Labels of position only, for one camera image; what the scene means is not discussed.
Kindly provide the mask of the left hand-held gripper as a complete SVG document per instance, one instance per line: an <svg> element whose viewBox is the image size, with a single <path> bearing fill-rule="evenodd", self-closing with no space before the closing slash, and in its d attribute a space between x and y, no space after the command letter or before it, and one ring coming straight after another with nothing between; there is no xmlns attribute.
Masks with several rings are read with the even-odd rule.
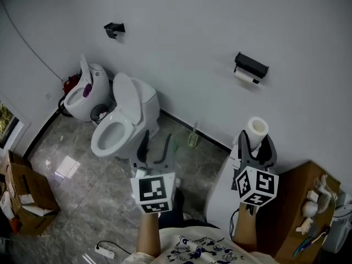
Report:
<svg viewBox="0 0 352 264"><path fill-rule="evenodd" d="M130 150L129 161L133 177L130 179L133 198L142 213L161 213L173 209L176 189L174 171L175 142L169 134L162 157L147 166L150 131L137 137Z"/></svg>

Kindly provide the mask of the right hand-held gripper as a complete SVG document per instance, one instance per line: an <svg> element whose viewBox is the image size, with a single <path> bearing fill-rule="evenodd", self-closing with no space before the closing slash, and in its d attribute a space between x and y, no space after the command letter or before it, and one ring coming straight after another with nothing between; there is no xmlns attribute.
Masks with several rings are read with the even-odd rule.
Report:
<svg viewBox="0 0 352 264"><path fill-rule="evenodd" d="M249 165L251 153L248 135L242 130L238 137L238 158L242 162L235 171L232 190L237 191L240 202L259 208L276 198L279 176ZM257 160L276 163L276 148L268 134L261 141Z"/></svg>

